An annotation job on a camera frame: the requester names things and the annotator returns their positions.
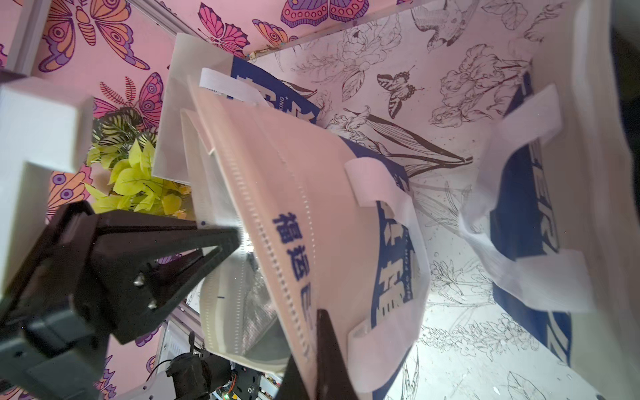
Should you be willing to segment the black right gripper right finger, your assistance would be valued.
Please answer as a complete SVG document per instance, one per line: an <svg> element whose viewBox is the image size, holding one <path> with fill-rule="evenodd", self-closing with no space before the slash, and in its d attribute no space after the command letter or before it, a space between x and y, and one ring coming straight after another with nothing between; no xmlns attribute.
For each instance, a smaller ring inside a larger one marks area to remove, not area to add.
<svg viewBox="0 0 640 400"><path fill-rule="evenodd" d="M358 400L327 310L317 312L317 400Z"/></svg>

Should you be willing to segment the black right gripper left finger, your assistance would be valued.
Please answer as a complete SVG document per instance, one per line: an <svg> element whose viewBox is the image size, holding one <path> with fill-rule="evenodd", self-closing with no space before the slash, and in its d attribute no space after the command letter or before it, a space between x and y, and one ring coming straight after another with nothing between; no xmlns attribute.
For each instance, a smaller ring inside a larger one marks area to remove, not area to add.
<svg viewBox="0 0 640 400"><path fill-rule="evenodd" d="M283 381L275 400L309 400L309 396L293 356L288 360Z"/></svg>

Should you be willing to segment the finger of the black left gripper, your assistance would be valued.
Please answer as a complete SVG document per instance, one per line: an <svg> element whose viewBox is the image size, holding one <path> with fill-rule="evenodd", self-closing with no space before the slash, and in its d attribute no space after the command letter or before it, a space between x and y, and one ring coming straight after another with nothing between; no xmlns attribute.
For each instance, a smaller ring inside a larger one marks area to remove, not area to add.
<svg viewBox="0 0 640 400"><path fill-rule="evenodd" d="M99 236L89 261L106 291L111 334L126 344L151 333L239 245L236 228L154 228Z"/></svg>

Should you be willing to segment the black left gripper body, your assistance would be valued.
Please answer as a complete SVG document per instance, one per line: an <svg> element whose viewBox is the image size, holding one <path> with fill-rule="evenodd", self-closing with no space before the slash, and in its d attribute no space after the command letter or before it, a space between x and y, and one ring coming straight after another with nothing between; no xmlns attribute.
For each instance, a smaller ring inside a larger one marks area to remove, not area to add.
<svg viewBox="0 0 640 400"><path fill-rule="evenodd" d="M89 266L98 216L62 206L1 302L1 389L38 399L98 399L112 325Z"/></svg>

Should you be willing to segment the blue white takeout bag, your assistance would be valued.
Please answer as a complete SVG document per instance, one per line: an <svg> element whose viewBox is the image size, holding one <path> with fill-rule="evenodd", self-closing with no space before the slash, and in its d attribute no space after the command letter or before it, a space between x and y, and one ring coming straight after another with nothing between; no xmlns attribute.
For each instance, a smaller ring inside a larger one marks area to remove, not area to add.
<svg viewBox="0 0 640 400"><path fill-rule="evenodd" d="M610 1L570 1L493 125L462 237L497 303L606 399L639 396L639 212Z"/></svg>

